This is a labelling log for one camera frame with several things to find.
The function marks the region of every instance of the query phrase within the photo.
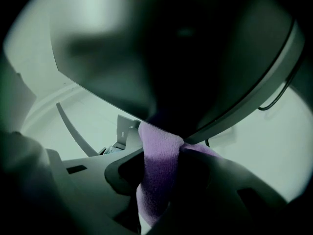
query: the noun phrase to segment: curved plastic panel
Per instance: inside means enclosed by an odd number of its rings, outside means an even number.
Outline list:
[[[50,22],[60,72],[137,118],[199,142],[209,136],[196,133],[209,123],[223,121],[219,131],[229,126],[221,116],[267,74],[293,20],[276,0],[55,0]],[[264,84],[267,96],[288,76],[288,67],[280,69],[286,74]]]
[[[198,143],[219,134],[256,110],[255,106],[261,105],[270,96],[269,92],[275,90],[277,85],[288,77],[296,65],[300,65],[298,62],[302,62],[300,57],[304,44],[304,35],[295,22],[282,51],[259,83],[241,101],[218,119],[188,137],[186,142]]]

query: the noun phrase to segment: purple cloth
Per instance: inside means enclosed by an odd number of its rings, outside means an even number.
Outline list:
[[[143,143],[145,169],[136,192],[138,211],[153,226],[168,206],[176,181],[179,149],[220,156],[206,145],[184,143],[181,137],[144,122],[139,126],[139,135]]]

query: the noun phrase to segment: white wall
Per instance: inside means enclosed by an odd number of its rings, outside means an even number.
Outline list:
[[[68,86],[46,97],[28,115],[22,134],[36,139],[45,148],[59,152],[62,160],[84,158],[56,108],[60,102],[77,131],[99,152],[117,141],[117,115],[135,119],[78,86]]]
[[[72,81],[57,70],[49,29],[51,0],[31,0],[19,14],[4,42],[16,72],[37,96],[37,102]]]
[[[312,137],[312,112],[288,88],[271,109],[255,110],[209,142],[223,157],[244,165],[290,201],[303,191],[311,176]]]

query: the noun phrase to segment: fabric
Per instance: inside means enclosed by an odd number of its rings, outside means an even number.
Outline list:
[[[174,134],[142,122],[139,135],[143,142],[144,177],[137,188],[138,211],[153,226],[166,210],[177,175],[179,149],[193,149],[219,155],[202,144],[187,144]]]

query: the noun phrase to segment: cable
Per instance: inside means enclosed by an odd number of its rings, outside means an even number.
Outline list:
[[[289,77],[287,78],[287,82],[285,83],[283,89],[281,90],[281,92],[278,94],[278,96],[274,99],[274,101],[272,103],[270,103],[268,106],[266,107],[259,107],[258,110],[260,111],[267,111],[268,109],[270,109],[275,103],[277,103],[277,101],[281,98],[281,96],[284,94],[285,90],[288,88],[288,86],[290,85],[290,83],[292,82],[293,78],[295,77],[295,75],[297,74],[297,71],[300,68],[300,64],[302,63],[302,58],[300,57],[298,62],[296,63],[295,67],[293,68],[293,70],[291,71]]]

